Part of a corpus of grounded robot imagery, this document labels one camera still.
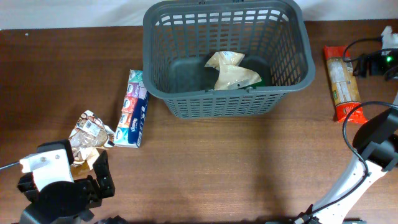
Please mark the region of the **red spaghetti pasta packet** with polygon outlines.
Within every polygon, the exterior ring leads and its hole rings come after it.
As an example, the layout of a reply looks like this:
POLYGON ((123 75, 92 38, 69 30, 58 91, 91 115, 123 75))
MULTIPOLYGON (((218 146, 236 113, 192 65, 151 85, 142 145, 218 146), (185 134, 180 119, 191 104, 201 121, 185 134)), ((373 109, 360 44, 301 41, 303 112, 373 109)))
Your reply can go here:
POLYGON ((361 104, 352 63, 343 61, 344 50, 345 46, 323 48, 337 122, 343 122, 348 113, 361 104))

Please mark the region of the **brown cookie snack bag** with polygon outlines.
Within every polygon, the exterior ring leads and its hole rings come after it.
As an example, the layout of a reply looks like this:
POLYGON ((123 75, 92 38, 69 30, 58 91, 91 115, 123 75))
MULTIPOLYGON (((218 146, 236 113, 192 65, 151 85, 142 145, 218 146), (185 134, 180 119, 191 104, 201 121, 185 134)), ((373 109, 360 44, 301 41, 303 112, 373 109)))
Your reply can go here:
POLYGON ((99 149, 106 151, 115 146, 114 135, 115 132, 92 111, 83 112, 68 138, 74 158, 70 166, 72 176, 78 177, 93 170, 100 157, 99 149))

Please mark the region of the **multicolour tissue multipack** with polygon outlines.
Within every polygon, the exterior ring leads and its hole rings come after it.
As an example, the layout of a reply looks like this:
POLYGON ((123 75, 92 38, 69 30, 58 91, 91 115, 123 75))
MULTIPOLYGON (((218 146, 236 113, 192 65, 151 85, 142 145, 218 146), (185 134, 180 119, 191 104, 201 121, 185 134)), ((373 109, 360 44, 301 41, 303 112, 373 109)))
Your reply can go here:
POLYGON ((114 136, 116 146, 139 148, 141 145, 149 101, 142 77, 141 70, 129 72, 126 94, 114 136))

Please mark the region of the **green lid spice jar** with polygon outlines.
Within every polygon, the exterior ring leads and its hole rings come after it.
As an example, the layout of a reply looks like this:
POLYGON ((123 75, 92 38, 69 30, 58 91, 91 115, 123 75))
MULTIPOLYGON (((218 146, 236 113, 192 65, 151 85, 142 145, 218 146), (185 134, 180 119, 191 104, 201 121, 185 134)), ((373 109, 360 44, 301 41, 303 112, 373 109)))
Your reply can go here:
POLYGON ((251 87, 251 88, 257 88, 257 87, 265 87, 265 86, 266 86, 265 81, 264 81, 264 80, 261 80, 261 81, 259 81, 259 82, 257 82, 257 83, 253 83, 253 84, 250 85, 249 87, 251 87))

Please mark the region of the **beige paper food bag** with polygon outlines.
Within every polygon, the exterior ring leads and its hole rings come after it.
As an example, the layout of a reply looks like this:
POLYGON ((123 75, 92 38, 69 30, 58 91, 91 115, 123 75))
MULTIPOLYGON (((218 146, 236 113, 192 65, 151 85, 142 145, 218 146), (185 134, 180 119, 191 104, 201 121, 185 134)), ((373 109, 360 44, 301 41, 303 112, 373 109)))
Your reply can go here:
POLYGON ((244 57, 242 53, 219 51, 208 59, 205 67, 219 71, 214 90, 237 90, 262 82, 257 72, 239 66, 244 57))

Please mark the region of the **grey plastic shopping basket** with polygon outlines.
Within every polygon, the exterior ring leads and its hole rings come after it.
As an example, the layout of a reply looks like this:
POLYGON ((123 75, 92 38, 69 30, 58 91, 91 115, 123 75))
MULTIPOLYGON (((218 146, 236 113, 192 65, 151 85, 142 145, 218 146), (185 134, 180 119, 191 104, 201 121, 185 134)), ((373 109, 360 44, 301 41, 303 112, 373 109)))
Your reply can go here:
POLYGON ((178 118, 269 112, 315 77, 302 10, 293 0, 162 1, 143 18, 143 82, 178 118), (244 55, 241 66, 263 86, 216 90, 206 61, 219 51, 244 55))

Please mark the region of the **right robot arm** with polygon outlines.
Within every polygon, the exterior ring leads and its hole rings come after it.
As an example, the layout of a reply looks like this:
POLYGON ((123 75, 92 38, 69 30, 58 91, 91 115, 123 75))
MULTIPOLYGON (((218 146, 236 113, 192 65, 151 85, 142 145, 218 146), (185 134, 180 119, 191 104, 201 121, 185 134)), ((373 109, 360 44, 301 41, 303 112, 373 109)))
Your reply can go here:
POLYGON ((352 151, 349 165, 333 187, 293 223, 344 223, 349 211, 373 183, 397 167, 397 104, 369 101, 356 105, 343 120, 343 139, 352 151), (346 125, 357 111, 368 105, 386 106, 387 110, 364 123, 353 142, 346 135, 346 125))

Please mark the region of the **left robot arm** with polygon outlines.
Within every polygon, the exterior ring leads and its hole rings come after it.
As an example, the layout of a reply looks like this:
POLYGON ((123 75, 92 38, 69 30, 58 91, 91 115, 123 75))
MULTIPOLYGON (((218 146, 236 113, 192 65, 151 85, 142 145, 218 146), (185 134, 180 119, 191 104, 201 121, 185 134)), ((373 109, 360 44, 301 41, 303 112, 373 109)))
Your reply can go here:
POLYGON ((81 223, 93 219, 92 208, 113 197, 115 186, 109 171, 108 154, 103 151, 93 164, 96 177, 74 180, 74 161, 67 139, 46 142, 37 152, 19 161, 24 174, 17 184, 30 204, 22 211, 20 223, 81 223))

